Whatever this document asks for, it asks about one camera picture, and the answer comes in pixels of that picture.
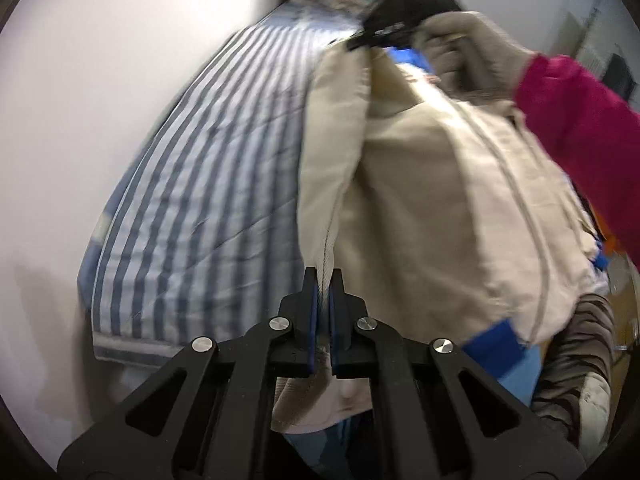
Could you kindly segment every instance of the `black object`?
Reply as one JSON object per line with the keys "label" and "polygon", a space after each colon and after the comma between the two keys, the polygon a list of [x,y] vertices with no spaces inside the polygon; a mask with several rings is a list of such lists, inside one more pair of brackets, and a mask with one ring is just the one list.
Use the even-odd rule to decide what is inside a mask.
{"label": "black object", "polygon": [[0,397],[0,478],[55,480],[56,473],[33,449]]}
{"label": "black object", "polygon": [[[347,49],[362,46],[411,48],[418,26],[430,16],[442,12],[459,11],[456,0],[377,0],[362,23],[362,30],[347,41]],[[466,36],[450,38],[454,48],[465,61],[460,85],[477,97],[496,94],[498,81],[478,48]]]}
{"label": "black object", "polygon": [[607,71],[602,77],[602,83],[626,102],[631,99],[637,86],[625,59],[618,54],[612,54]]}
{"label": "black object", "polygon": [[453,10],[462,10],[456,0],[377,0],[362,22],[363,30],[348,40],[347,48],[410,48],[417,27],[424,20]]}
{"label": "black object", "polygon": [[[270,431],[274,385],[311,372],[317,291],[307,269],[302,291],[280,305],[284,330],[264,322],[209,351],[183,349],[65,450],[59,475],[282,478]],[[365,303],[345,294],[339,270],[329,302],[334,374],[370,380],[379,478],[575,480],[583,471],[574,447],[458,348],[439,353],[373,320],[363,330]]]}

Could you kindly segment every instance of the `light blue fabric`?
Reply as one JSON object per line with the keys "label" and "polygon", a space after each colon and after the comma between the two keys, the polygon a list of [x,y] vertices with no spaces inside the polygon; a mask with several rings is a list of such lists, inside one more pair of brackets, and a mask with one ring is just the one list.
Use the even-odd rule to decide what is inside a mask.
{"label": "light blue fabric", "polygon": [[529,348],[523,359],[504,374],[498,382],[526,406],[530,406],[533,391],[542,371],[540,346]]}

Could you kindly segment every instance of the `white wall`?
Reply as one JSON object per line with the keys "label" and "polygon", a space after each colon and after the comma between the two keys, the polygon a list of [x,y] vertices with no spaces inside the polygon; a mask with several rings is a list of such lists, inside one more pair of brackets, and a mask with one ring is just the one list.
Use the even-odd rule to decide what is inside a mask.
{"label": "white wall", "polygon": [[[548,51],[558,36],[562,22],[571,12],[586,19],[593,0],[462,0],[470,10],[478,10],[498,23],[528,48]],[[602,0],[602,13],[590,41],[604,59],[617,52],[618,44],[636,80],[640,81],[640,31],[621,0]]]}
{"label": "white wall", "polygon": [[182,86],[277,3],[21,0],[0,34],[0,394],[52,465],[113,368],[76,297],[98,216]]}

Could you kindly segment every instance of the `beige jacket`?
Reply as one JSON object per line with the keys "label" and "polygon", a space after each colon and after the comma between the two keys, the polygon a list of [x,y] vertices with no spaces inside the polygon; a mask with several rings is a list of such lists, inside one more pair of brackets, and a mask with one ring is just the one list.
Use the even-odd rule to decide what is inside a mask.
{"label": "beige jacket", "polygon": [[[298,233],[321,294],[340,268],[370,316],[421,342],[463,344],[510,318],[540,343],[593,289],[590,220],[513,104],[453,101],[379,49],[334,44],[316,72]],[[366,381],[331,377],[323,341],[314,378],[278,384],[276,430],[370,408]]]}

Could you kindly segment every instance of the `metal screw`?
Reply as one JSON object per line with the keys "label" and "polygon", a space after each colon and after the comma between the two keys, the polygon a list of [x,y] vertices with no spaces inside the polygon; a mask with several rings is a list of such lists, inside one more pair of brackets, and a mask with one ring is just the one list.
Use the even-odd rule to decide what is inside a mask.
{"label": "metal screw", "polygon": [[378,322],[372,317],[361,317],[357,322],[358,328],[361,330],[375,330]]}
{"label": "metal screw", "polygon": [[433,342],[433,348],[439,354],[450,354],[453,352],[453,343],[448,339],[436,339]]}
{"label": "metal screw", "polygon": [[274,317],[269,326],[274,330],[286,330],[289,328],[289,320],[286,317]]}
{"label": "metal screw", "polygon": [[208,337],[199,337],[193,340],[191,348],[196,352],[208,352],[213,348],[213,341]]}

